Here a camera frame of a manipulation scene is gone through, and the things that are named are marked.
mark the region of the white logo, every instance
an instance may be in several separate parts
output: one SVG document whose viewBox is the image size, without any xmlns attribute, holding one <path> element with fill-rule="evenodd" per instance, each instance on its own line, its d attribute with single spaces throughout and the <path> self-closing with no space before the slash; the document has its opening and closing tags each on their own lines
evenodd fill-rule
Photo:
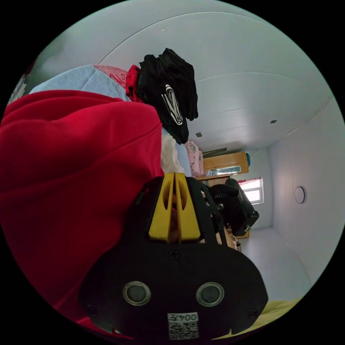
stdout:
<svg viewBox="0 0 345 345">
<path fill-rule="evenodd" d="M 169 110 L 170 116 L 176 122 L 176 124 L 181 125 L 183 123 L 183 118 L 180 113 L 179 103 L 175 97 L 174 90 L 170 85 L 165 85 L 166 95 L 162 95 L 166 107 Z"/>
</svg>

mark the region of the qr code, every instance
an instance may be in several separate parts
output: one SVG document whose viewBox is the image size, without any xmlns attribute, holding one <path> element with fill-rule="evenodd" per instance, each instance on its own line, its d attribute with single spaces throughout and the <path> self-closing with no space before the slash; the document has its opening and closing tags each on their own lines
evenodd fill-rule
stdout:
<svg viewBox="0 0 345 345">
<path fill-rule="evenodd" d="M 198 322 L 169 322 L 170 340 L 196 339 L 199 337 Z"/>
</svg>

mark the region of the floor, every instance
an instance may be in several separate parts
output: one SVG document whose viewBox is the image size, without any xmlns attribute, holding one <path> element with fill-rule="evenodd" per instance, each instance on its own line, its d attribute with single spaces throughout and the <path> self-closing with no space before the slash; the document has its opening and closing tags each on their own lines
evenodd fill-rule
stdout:
<svg viewBox="0 0 345 345">
<path fill-rule="evenodd" d="M 242 253 L 256 265 L 269 300 L 303 297 L 310 289 L 308 276 L 298 258 L 273 228 L 256 229 L 240 239 Z"/>
</svg>

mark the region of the sticker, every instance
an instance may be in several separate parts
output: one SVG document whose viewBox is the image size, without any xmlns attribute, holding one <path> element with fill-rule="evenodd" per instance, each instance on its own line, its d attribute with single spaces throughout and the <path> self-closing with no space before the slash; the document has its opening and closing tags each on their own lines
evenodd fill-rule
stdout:
<svg viewBox="0 0 345 345">
<path fill-rule="evenodd" d="M 198 313 L 168 314 L 170 340 L 197 339 Z"/>
</svg>

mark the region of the red fabric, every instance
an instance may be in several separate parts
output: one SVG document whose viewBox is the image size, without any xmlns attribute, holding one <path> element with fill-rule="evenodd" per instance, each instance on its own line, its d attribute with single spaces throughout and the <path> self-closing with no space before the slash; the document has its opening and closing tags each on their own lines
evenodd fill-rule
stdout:
<svg viewBox="0 0 345 345">
<path fill-rule="evenodd" d="M 109 78 L 116 81 L 124 89 L 126 88 L 126 78 L 128 72 L 124 69 L 113 67 L 113 66 L 104 66 L 104 65 L 93 65 L 95 68 L 105 73 Z"/>
<path fill-rule="evenodd" d="M 137 83 L 139 77 L 140 68 L 133 65 L 127 74 L 126 78 L 126 95 L 133 102 L 143 103 L 143 101 L 137 96 Z"/>
<path fill-rule="evenodd" d="M 83 91 L 27 95 L 6 108 L 0 161 L 0 224 L 18 265 L 62 315 L 108 334 L 78 290 L 143 184 L 164 174 L 157 112 Z"/>
</svg>

